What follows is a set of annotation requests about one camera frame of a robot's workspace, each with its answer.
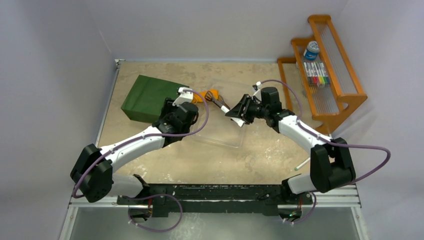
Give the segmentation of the green paper bag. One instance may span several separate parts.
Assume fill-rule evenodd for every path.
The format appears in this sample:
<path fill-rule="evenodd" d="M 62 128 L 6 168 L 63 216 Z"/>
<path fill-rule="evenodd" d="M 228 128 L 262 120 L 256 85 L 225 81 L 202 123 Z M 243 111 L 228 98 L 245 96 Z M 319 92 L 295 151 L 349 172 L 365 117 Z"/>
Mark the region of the green paper bag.
<path fill-rule="evenodd" d="M 165 99 L 175 99 L 184 84 L 139 75 L 120 109 L 132 121 L 153 123 L 161 115 Z"/>

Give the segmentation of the metal tongs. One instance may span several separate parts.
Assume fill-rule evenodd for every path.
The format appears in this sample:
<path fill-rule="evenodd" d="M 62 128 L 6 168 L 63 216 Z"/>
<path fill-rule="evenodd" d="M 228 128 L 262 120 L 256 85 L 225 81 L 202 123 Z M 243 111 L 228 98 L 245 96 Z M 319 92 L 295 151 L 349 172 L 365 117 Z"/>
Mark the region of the metal tongs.
<path fill-rule="evenodd" d="M 230 111 L 229 106 L 225 103 L 223 98 L 221 97 L 221 100 L 217 100 L 214 97 L 212 98 L 212 101 L 208 101 L 214 103 L 222 112 L 227 114 Z M 230 117 L 230 119 L 235 122 L 240 128 L 244 126 L 245 122 L 237 117 Z"/>

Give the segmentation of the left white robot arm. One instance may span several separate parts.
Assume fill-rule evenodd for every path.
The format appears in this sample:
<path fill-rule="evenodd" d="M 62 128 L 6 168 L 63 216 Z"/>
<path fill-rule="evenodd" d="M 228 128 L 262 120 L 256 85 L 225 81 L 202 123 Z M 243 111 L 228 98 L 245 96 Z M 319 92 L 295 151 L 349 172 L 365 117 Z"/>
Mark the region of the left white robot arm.
<path fill-rule="evenodd" d="M 174 105 L 172 99 L 167 98 L 159 119 L 142 132 L 108 146 L 86 145 L 70 172 L 75 183 L 72 197 L 84 197 L 90 203 L 101 200 L 117 184 L 114 173 L 118 169 L 144 154 L 189 136 L 198 117 L 199 109 L 195 104 Z"/>

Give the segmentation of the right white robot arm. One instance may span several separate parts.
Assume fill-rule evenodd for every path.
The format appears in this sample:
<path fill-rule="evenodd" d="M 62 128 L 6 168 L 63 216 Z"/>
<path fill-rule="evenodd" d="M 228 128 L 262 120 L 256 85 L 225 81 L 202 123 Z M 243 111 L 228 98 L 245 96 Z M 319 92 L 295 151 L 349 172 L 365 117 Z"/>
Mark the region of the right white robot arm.
<path fill-rule="evenodd" d="M 280 196 L 288 204 L 294 203 L 305 192 L 326 193 L 351 183 L 356 178 L 350 151 L 343 138 L 319 137 L 318 132 L 290 110 L 283 109 L 275 87 L 259 90 L 260 98 L 244 94 L 226 116 L 241 119 L 246 125 L 264 119 L 277 133 L 298 144 L 309 154 L 309 172 L 282 181 Z"/>

